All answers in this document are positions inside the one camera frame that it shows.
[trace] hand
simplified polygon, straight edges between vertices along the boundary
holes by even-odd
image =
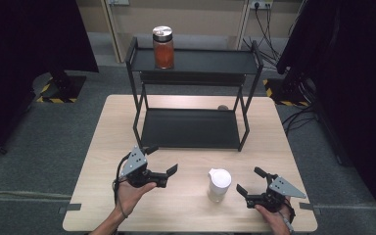
[[[118,200],[115,210],[130,215],[142,196],[157,187],[156,183],[148,183],[140,188],[134,188],[127,181],[121,182],[118,187]]]
[[[260,205],[255,205],[256,210],[261,213],[264,220],[268,223],[270,226],[272,232],[274,235],[289,235],[290,231],[288,226],[286,226],[286,223],[283,221],[283,217],[278,212],[272,213],[268,211],[265,207],[262,207]],[[283,216],[290,220],[290,212],[289,209],[283,205],[280,209],[280,212],[283,214]]]
[[[120,203],[117,202],[115,208],[110,213],[110,215],[103,221],[91,235],[110,235],[113,234],[118,226],[124,221],[125,215],[130,215],[136,204],[142,198],[142,196],[151,191],[153,188],[157,187],[156,183],[148,183],[140,188],[132,187],[127,181],[121,182],[118,187],[118,198]]]

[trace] black cable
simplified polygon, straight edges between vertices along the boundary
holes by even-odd
[[[251,37],[249,37],[249,40],[250,40],[250,43],[251,44],[253,44],[253,42],[252,42],[252,38]],[[246,46],[251,50],[252,49],[252,47],[247,43],[247,41],[243,38],[243,42],[246,44]],[[265,60],[265,61],[267,61],[269,64],[271,64],[271,65],[273,65],[273,67],[266,67],[266,66],[263,66],[264,68],[268,68],[268,69],[271,69],[271,70],[277,70],[277,68],[276,68],[276,64],[274,64],[270,59],[269,59],[269,56],[267,55],[267,54],[265,54],[264,52],[261,52],[260,51],[260,53],[261,53],[261,56],[262,56],[262,58]]]
[[[266,27],[266,30],[263,31],[262,26],[261,26],[261,23],[259,22],[258,8],[259,8],[259,4],[258,4],[258,3],[255,3],[255,15],[256,15],[256,18],[258,19],[258,24],[260,25],[261,31],[262,31],[262,33],[264,34],[265,32],[268,31],[268,28]],[[258,47],[260,47],[260,45],[261,45],[261,43],[263,42],[263,40],[264,40],[264,37],[261,38],[261,41],[258,43]]]
[[[288,30],[288,36],[291,35],[292,27],[295,25],[295,23],[298,21],[298,19],[299,19],[299,16],[297,16],[297,17],[295,18],[295,21],[294,21],[294,22],[291,24],[291,26],[289,27],[289,30]]]
[[[296,130],[296,129],[301,128],[302,126],[304,126],[304,125],[310,123],[311,121],[316,120],[316,117],[303,118],[303,119],[300,119],[300,120],[295,121],[293,124],[296,124],[296,123],[301,122],[301,121],[304,121],[304,120],[305,120],[304,123],[300,124],[299,126],[296,126],[296,127],[290,128],[289,131],[291,131],[291,130]]]
[[[252,41],[252,37],[251,36],[249,36],[249,41],[250,41],[250,45],[253,45],[253,41]]]
[[[308,111],[309,108],[311,108],[311,106],[307,106],[306,108],[301,109],[299,112],[290,115],[289,117],[287,117],[285,120],[282,121],[282,125],[284,125],[284,124],[286,123],[286,121],[288,121],[290,118],[292,118],[292,117],[294,117],[294,116],[299,116],[299,115],[301,115],[301,114],[303,114],[303,113],[311,112],[311,111]]]
[[[301,105],[296,105],[296,104],[292,104],[292,106],[295,107],[298,110],[303,110],[303,109],[305,109],[307,107],[307,106],[301,106]]]
[[[255,8],[256,19],[258,20],[258,25],[261,29],[261,32],[263,33],[263,38],[261,39],[258,46],[260,46],[261,42],[265,40],[266,44],[271,50],[271,53],[273,54],[273,57],[271,59],[277,63],[280,54],[273,48],[273,45],[271,42],[271,35],[270,35],[271,8],[270,8],[270,5],[268,5],[267,7],[268,7],[268,10],[267,10],[267,15],[266,15],[267,16],[266,30],[263,29],[263,26],[260,22],[259,15],[258,15],[258,8]]]
[[[116,179],[118,180],[119,179],[119,172],[120,172],[120,169],[121,169],[121,165],[124,163],[124,161],[128,160],[129,159],[129,156],[130,156],[130,153],[127,154],[126,156],[124,156],[123,159],[121,159],[120,163],[118,164],[117,166],[117,171],[116,171]]]
[[[269,62],[272,64],[272,65],[276,65],[273,61],[273,58],[271,58],[269,55],[265,54],[264,52],[260,51],[261,55],[262,56],[265,56],[267,60],[269,60]]]
[[[304,96],[304,98],[305,98],[309,103],[312,103],[312,101],[310,100],[310,98],[307,97],[307,92],[306,92],[305,89],[303,88],[303,84],[302,84],[302,83],[299,83],[299,85],[298,85],[298,89],[299,89],[299,91],[301,92],[301,94]]]
[[[118,202],[118,205],[120,206],[121,215],[123,215],[124,218],[128,218],[129,214],[124,213],[123,207],[121,206],[120,198],[118,197],[118,194],[117,194],[117,202]]]
[[[285,205],[286,208],[289,210],[289,213],[290,213],[289,222],[292,223],[293,219],[296,216],[295,210],[292,208],[291,202],[288,199],[285,198],[285,201],[288,203],[283,202],[283,205]]]
[[[293,124],[298,123],[298,122],[300,122],[300,121],[302,121],[302,120],[308,120],[308,119],[310,119],[310,118],[306,118],[306,119],[302,119],[302,120],[297,120],[297,121],[295,121],[295,119],[298,118],[301,114],[304,114],[304,113],[312,113],[313,110],[310,110],[310,109],[309,109],[309,108],[311,108],[311,107],[312,107],[312,105],[308,106],[308,107],[305,108],[305,109],[300,110],[300,111],[297,112],[296,114],[293,114],[293,115],[291,115],[290,117],[287,118],[287,119],[291,118],[291,120],[289,121],[288,126],[287,126],[287,128],[286,128],[286,130],[285,130],[286,136],[289,135],[289,132],[290,132],[291,130],[293,130],[293,129],[297,129],[297,128],[300,128],[300,127],[304,126],[305,124],[311,122],[311,120],[309,120],[309,121],[305,122],[304,124],[300,125],[299,127],[295,127],[295,128],[292,128],[292,129],[291,129],[291,126],[292,126]]]

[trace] jar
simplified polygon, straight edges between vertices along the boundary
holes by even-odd
[[[157,26],[153,30],[153,37],[156,68],[173,68],[172,29],[168,26]]]

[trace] gray carpet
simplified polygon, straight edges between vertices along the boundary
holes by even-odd
[[[100,67],[73,104],[33,102],[0,155],[0,234],[82,234],[63,230],[64,214],[107,96],[130,94],[125,68]],[[265,71],[261,79],[280,77]],[[49,78],[34,82],[38,94]],[[148,87],[150,94],[227,95],[225,88]],[[257,96],[265,96],[262,82]],[[299,111],[277,106],[281,119]],[[302,118],[311,118],[305,114]],[[376,203],[352,167],[337,164],[314,120],[288,136],[318,229],[313,234],[376,234]]]

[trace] wooden table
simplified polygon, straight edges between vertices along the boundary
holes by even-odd
[[[150,96],[151,107],[217,108],[230,107],[234,97],[222,96]],[[79,211],[67,211],[63,226],[67,231],[91,231],[115,206],[112,181],[119,161],[136,144],[132,130],[136,109],[130,95],[108,97],[81,174],[72,195],[71,204],[81,204]],[[158,232],[265,232],[269,227],[261,215],[246,208],[244,198],[236,191],[242,185],[249,193],[261,194],[267,184],[254,173],[255,166],[277,173],[304,193],[305,187],[297,169],[282,124],[269,98],[254,98],[248,118],[250,134],[242,152],[215,149],[159,149],[147,156],[148,169],[165,172],[178,164],[166,188],[156,188],[138,203],[133,214],[119,227],[121,231]],[[231,173],[232,184],[222,202],[209,200],[208,172],[224,168]],[[317,228],[313,211],[296,210],[293,226],[299,232]]]

